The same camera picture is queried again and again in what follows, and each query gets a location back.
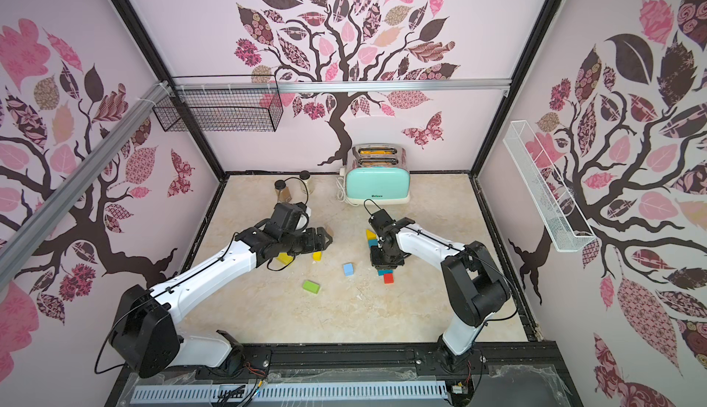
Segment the tree mural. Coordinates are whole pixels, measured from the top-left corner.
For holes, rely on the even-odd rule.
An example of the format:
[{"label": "tree mural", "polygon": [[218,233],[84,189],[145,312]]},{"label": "tree mural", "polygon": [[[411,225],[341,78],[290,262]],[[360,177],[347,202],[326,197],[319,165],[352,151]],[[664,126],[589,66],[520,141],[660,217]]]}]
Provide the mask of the tree mural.
[{"label": "tree mural", "polygon": [[[49,44],[61,58],[59,85],[65,94],[60,94],[55,75],[40,80],[34,86],[35,108],[21,92],[21,82],[25,77],[43,76],[51,51],[38,43],[37,26],[27,19],[19,21],[20,31],[3,27],[0,35],[0,63],[15,83],[13,89],[6,87],[4,108],[0,102],[0,176],[13,182],[11,187],[0,188],[0,223],[13,231],[40,208],[77,167],[77,159],[83,161],[94,147],[92,131],[98,130],[106,137],[109,130],[102,123],[119,121],[128,109],[125,101],[126,89],[118,84],[117,91],[104,93],[103,84],[95,66],[85,72],[84,87],[79,88],[75,76],[67,67],[83,72],[81,60],[76,52],[63,40],[47,33]],[[80,112],[77,122],[71,110]],[[38,111],[52,115],[50,126]],[[133,214],[124,206],[134,199],[144,198],[150,190],[144,183],[151,175],[155,163],[157,147],[144,147],[150,135],[151,122],[147,119],[131,139],[125,143],[115,158],[86,189],[84,195],[68,211],[74,225],[59,235],[52,234],[34,252],[35,256],[49,255],[46,264],[27,267],[15,278],[26,273],[37,274],[35,284],[29,294],[37,293],[35,302],[40,312],[46,316],[65,321],[64,304],[76,297],[88,295],[96,279],[94,265],[100,261],[105,273],[131,272],[145,278],[146,285],[152,286],[166,279],[164,271],[172,261],[173,249],[169,255],[153,263],[145,256],[130,256],[125,252],[114,252],[111,247],[111,233],[122,233],[120,220]],[[188,190],[188,181],[182,177],[191,173],[188,164],[180,168],[182,191]],[[37,200],[32,206],[30,196]],[[6,214],[24,208],[21,220]],[[74,267],[62,262],[68,252],[74,252],[79,259]],[[59,283],[56,292],[49,288]]]},{"label": "tree mural", "polygon": [[[235,55],[254,66],[253,78],[270,74],[260,65],[265,53],[272,54],[278,80],[329,82],[332,80],[427,80],[450,77],[458,66],[437,63],[411,69],[410,56],[421,63],[439,62],[455,46],[435,42],[446,18],[434,17],[444,0],[261,0],[271,9],[257,11],[238,5],[240,20],[256,44],[238,40]],[[298,7],[306,13],[287,13]],[[292,41],[302,42],[299,46]],[[420,91],[399,91],[387,95],[373,92],[331,92],[321,94],[282,94],[284,106],[292,104],[294,115],[304,111],[316,120],[330,114],[329,126],[337,134],[340,147],[320,163],[347,162],[351,137],[342,116],[350,111],[371,115],[372,108],[394,116],[396,109],[409,109],[429,100]],[[425,129],[401,130],[425,146],[442,136],[440,114]]]},{"label": "tree mural", "polygon": [[[643,36],[662,47],[659,53],[635,34],[607,39],[616,49],[613,66],[592,49],[573,90],[568,79],[552,88],[553,111],[537,121],[539,132],[526,148],[534,158],[546,148],[547,157],[536,164],[548,186],[560,197],[561,176],[597,235],[584,248],[582,262],[586,267],[601,260],[603,274],[597,278],[606,308],[616,300],[629,325],[679,370],[677,325],[687,348],[707,368],[707,323],[692,319],[707,320],[707,306],[689,293],[707,285],[707,270],[677,264],[680,256],[707,254],[707,246],[681,232],[686,224],[707,229],[707,162],[687,161],[704,159],[707,150],[707,103],[700,103],[707,71],[696,80],[694,55],[707,44],[707,0],[682,0],[676,13],[663,0],[644,0],[640,21]],[[697,45],[689,46],[694,52],[685,46],[691,42]],[[560,206],[573,227],[582,225],[571,200]],[[538,268],[549,252],[547,230],[535,252],[513,246],[524,262],[524,285],[530,273],[540,297]],[[674,259],[654,251],[666,247],[675,249]],[[632,280],[636,276],[653,288]],[[616,381],[619,391],[647,389],[622,385],[620,377],[605,372],[597,373],[597,381],[605,393]]]}]

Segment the mint green toaster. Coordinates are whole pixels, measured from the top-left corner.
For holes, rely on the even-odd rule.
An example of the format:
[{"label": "mint green toaster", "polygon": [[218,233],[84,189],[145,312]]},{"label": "mint green toaster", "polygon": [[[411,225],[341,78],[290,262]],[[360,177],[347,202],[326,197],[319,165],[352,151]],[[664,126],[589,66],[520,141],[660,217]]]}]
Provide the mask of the mint green toaster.
[{"label": "mint green toaster", "polygon": [[367,199],[379,205],[410,201],[410,173],[405,167],[405,149],[371,143],[351,148],[344,184],[349,203]]}]

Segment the pink leaf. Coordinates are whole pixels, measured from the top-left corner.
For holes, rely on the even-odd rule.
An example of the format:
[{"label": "pink leaf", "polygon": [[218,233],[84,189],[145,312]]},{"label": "pink leaf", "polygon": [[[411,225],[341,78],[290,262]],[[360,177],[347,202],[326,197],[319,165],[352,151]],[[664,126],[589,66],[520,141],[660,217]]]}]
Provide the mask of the pink leaf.
[{"label": "pink leaf", "polygon": [[608,309],[614,303],[614,283],[612,282],[611,276],[607,275],[604,277],[602,282],[599,284],[599,292],[602,295],[602,301]]},{"label": "pink leaf", "polygon": [[677,209],[672,202],[658,192],[646,192],[641,196],[639,212],[649,220],[667,220],[677,216]]},{"label": "pink leaf", "polygon": [[138,186],[137,188],[131,189],[128,193],[136,199],[142,199],[150,193],[150,190],[145,186]]},{"label": "pink leaf", "polygon": [[16,171],[29,164],[30,156],[19,147],[0,143],[0,160],[5,166]]},{"label": "pink leaf", "polygon": [[0,212],[10,212],[20,204],[21,194],[12,188],[0,188]]},{"label": "pink leaf", "polygon": [[344,27],[341,28],[341,40],[345,42],[350,42],[354,41],[356,39],[356,33],[354,32],[354,27],[351,26],[351,23],[346,22],[344,24]]},{"label": "pink leaf", "polygon": [[72,173],[76,169],[76,157],[71,148],[64,144],[54,151],[49,158],[49,165],[56,172]]},{"label": "pink leaf", "polygon": [[608,172],[600,172],[590,176],[584,181],[584,184],[592,189],[601,189],[609,184],[612,179],[614,179],[614,175]]},{"label": "pink leaf", "polygon": [[677,155],[677,145],[659,147],[648,154],[646,164],[653,172],[663,172],[670,167]]},{"label": "pink leaf", "polygon": [[358,59],[362,65],[367,65],[373,62],[373,59],[376,58],[377,52],[378,49],[375,46],[368,46],[366,48],[362,48],[358,51]]},{"label": "pink leaf", "polygon": [[631,140],[628,136],[623,136],[619,138],[610,148],[609,148],[609,158],[614,160],[614,162],[623,163],[629,158],[631,153]]}]

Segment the wall shelf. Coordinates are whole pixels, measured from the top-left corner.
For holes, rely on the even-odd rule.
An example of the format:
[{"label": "wall shelf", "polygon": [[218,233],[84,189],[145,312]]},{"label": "wall shelf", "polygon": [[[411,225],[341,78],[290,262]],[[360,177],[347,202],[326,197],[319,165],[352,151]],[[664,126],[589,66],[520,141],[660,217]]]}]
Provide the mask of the wall shelf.
[{"label": "wall shelf", "polygon": [[[541,148],[540,154],[535,157],[528,152],[525,146],[526,143],[533,141]],[[511,121],[506,136],[503,138],[503,144],[506,145],[510,157],[516,164],[557,252],[577,252],[594,241],[597,237],[592,231],[592,227],[587,223],[587,219],[577,206],[570,188],[567,187],[561,172],[554,164],[549,163],[549,166],[544,167],[543,171],[548,174],[551,169],[554,178],[559,180],[561,186],[553,193],[545,181],[536,161],[538,159],[550,161],[550,158],[536,138],[530,124],[525,120]],[[585,227],[573,228],[567,220],[563,208],[577,210]]]}]

